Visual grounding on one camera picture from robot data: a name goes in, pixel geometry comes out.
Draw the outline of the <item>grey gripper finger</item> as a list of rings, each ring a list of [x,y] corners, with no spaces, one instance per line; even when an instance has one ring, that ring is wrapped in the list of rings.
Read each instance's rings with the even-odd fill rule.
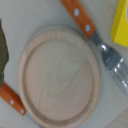
[[[9,53],[4,31],[2,29],[2,20],[0,19],[0,87],[4,82],[4,69],[9,60]]]

